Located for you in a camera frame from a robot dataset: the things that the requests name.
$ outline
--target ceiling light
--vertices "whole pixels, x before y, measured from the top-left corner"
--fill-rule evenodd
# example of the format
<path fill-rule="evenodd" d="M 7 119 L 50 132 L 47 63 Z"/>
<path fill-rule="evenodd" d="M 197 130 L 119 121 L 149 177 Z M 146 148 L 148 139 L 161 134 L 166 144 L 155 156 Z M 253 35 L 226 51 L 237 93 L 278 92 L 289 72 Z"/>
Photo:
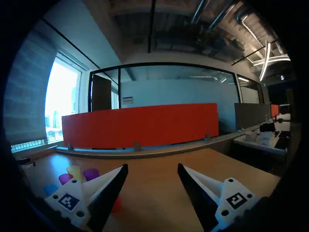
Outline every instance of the ceiling light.
<path fill-rule="evenodd" d="M 250 60 L 248 57 L 246 57 L 247 58 L 247 60 L 249 60 L 250 62 L 251 62 L 251 64 L 253 63 L 253 61 L 252 60 Z"/>
<path fill-rule="evenodd" d="M 289 56 L 287 54 L 284 54 L 284 55 L 280 55 L 280 56 L 272 56 L 269 59 L 271 60 L 271 59 L 274 59 L 274 58 L 289 58 Z M 260 63 L 260 62 L 264 62 L 264 59 L 252 61 L 253 64 Z"/>
<path fill-rule="evenodd" d="M 263 64 L 262 72 L 261 72 L 261 75 L 260 75 L 260 81 L 262 81 L 262 79 L 264 77 L 264 74 L 266 72 L 266 68 L 267 68 L 268 60 L 269 60 L 269 54 L 270 54 L 270 46 L 271 46 L 271 44 L 268 43 L 267 41 L 265 41 L 265 42 L 266 42 L 265 63 Z"/>
<path fill-rule="evenodd" d="M 275 59 L 275 60 L 269 60 L 268 63 L 271 63 L 271 62 L 275 62 L 275 61 L 291 61 L 290 58 L 279 58 L 279 59 Z M 254 64 L 253 66 L 257 66 L 257 65 L 261 65 L 263 64 L 264 62 L 260 62 L 260 63 L 256 63 Z"/>
<path fill-rule="evenodd" d="M 246 82 L 249 82 L 249 80 L 247 80 L 247 79 L 245 79 L 245 78 L 242 78 L 242 77 L 239 77 L 238 79 L 243 80 L 243 81 L 246 81 Z"/>

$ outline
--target purple cup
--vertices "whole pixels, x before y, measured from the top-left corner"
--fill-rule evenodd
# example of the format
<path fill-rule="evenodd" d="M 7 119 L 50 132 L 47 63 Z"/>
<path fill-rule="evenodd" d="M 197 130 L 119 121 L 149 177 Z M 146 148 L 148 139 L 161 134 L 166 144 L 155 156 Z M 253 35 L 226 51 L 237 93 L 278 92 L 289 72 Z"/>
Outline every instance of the purple cup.
<path fill-rule="evenodd" d="M 87 181 L 93 180 L 100 176 L 99 170 L 96 168 L 89 168 L 83 171 L 83 174 Z"/>
<path fill-rule="evenodd" d="M 73 178 L 73 176 L 71 174 L 68 174 L 68 173 L 65 173 L 65 174 L 62 174 L 62 175 L 59 176 L 59 180 L 60 180 L 60 183 L 62 185 L 67 183 L 72 178 Z"/>

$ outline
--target pink cup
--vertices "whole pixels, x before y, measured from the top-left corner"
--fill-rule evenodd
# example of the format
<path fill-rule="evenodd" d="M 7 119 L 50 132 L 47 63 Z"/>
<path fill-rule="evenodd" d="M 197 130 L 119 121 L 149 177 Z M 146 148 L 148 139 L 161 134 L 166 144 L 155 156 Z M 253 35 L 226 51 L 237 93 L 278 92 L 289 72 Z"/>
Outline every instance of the pink cup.
<path fill-rule="evenodd" d="M 60 180 L 60 183 L 62 185 L 67 183 L 72 178 L 73 178 L 73 176 L 71 174 L 68 174 L 68 173 L 65 173 L 65 174 L 62 174 L 62 175 L 59 176 L 59 180 Z"/>

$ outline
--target sky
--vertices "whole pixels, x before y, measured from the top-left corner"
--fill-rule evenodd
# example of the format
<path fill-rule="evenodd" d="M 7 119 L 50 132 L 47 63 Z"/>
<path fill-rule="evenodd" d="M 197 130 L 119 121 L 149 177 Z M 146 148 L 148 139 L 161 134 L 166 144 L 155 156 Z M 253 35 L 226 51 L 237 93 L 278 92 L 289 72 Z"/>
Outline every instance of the sky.
<path fill-rule="evenodd" d="M 52 117 L 54 111 L 60 117 L 72 113 L 72 90 L 76 88 L 77 78 L 78 71 L 73 72 L 54 62 L 47 85 L 45 116 Z"/>

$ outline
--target table surface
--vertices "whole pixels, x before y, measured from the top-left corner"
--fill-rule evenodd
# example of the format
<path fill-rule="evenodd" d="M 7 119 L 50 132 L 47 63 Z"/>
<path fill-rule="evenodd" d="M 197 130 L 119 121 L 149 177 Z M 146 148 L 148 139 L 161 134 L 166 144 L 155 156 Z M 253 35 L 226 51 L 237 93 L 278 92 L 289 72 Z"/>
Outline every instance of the table surface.
<path fill-rule="evenodd" d="M 276 128 L 276 131 L 280 131 L 280 132 L 281 131 L 290 131 L 290 122 L 282 122 L 282 123 L 276 122 L 275 128 Z M 270 137 L 270 142 L 269 142 L 268 146 L 264 145 L 264 144 L 259 144 L 257 142 L 259 136 L 257 136 L 255 141 L 247 141 L 246 135 L 235 138 L 233 141 L 235 143 L 238 143 L 240 145 L 244 145 L 244 146 L 247 146 L 247 147 L 256 148 L 256 149 L 267 151 L 267 152 L 274 153 L 274 154 L 285 155 L 285 153 L 287 151 L 286 149 L 283 150 L 283 149 L 275 148 L 275 145 L 276 145 L 277 141 L 279 140 L 279 135 L 280 135 L 280 133 L 277 135 L 277 137 L 275 137 L 275 133 L 273 133 L 273 135 Z"/>
<path fill-rule="evenodd" d="M 72 165 L 100 174 L 128 164 L 129 173 L 119 194 L 122 209 L 112 213 L 104 231 L 197 231 L 202 227 L 177 174 L 182 163 L 219 181 L 234 177 L 258 196 L 269 196 L 279 177 L 234 160 L 212 149 L 149 159 L 89 159 L 51 154 L 25 170 L 33 192 L 45 197 L 47 184 L 60 186 L 58 176 Z"/>
<path fill-rule="evenodd" d="M 283 119 L 283 121 L 290 121 L 291 120 L 291 114 L 279 114 L 277 115 L 277 120 Z"/>

